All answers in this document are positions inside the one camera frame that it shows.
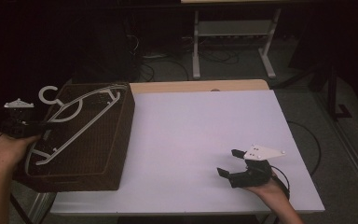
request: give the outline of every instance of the white table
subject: white table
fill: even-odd
[[[273,91],[134,93],[134,98],[119,190],[58,193],[52,214],[268,213],[254,194],[232,189],[216,171],[244,171],[244,161],[231,156],[230,150],[247,150],[251,144],[286,151],[286,156],[269,162],[289,178],[297,212],[324,210]]]

